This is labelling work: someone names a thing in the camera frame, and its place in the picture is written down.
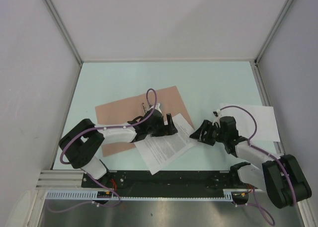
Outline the printed text paper sheet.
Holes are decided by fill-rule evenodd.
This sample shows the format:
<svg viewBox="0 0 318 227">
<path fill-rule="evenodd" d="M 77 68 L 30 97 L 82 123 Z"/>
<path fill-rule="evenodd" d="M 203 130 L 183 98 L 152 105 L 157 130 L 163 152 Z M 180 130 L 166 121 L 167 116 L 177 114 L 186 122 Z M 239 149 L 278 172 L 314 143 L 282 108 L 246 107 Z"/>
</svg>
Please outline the printed text paper sheet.
<svg viewBox="0 0 318 227">
<path fill-rule="evenodd" d="M 178 133 L 164 137 L 147 136 L 144 140 L 135 143 L 152 175 L 164 169 L 195 146 L 194 140 L 189 137 L 194 129 L 182 114 L 175 115 L 172 120 Z"/>
</svg>

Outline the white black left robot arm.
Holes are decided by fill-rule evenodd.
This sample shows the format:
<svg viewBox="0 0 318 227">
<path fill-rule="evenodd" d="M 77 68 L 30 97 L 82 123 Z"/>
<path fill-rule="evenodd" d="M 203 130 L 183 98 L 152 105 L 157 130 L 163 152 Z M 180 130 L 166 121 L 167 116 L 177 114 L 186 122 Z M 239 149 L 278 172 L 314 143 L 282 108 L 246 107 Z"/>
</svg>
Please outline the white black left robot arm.
<svg viewBox="0 0 318 227">
<path fill-rule="evenodd" d="M 120 125 L 97 126 L 90 119 L 81 120 L 59 141 L 62 150 L 60 162 L 81 169 L 92 177 L 93 182 L 104 187 L 110 181 L 108 169 L 95 154 L 102 145 L 136 143 L 146 137 L 164 137 L 178 133 L 170 113 L 166 123 L 159 104 L 152 106 L 144 116 Z"/>
</svg>

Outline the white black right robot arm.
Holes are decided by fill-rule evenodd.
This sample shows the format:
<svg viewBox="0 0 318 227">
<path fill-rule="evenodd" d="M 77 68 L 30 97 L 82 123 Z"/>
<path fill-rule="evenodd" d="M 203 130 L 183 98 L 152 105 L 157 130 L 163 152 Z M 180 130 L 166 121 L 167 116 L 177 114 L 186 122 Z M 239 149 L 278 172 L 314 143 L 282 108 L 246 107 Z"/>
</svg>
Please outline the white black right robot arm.
<svg viewBox="0 0 318 227">
<path fill-rule="evenodd" d="M 235 188 L 250 184 L 265 191 L 279 209 L 312 196 L 297 159 L 291 154 L 253 148 L 246 137 L 239 135 L 234 117 L 221 117 L 217 122 L 204 120 L 189 137 L 211 146 L 222 143 L 228 154 L 242 159 L 230 167 L 229 182 Z"/>
</svg>

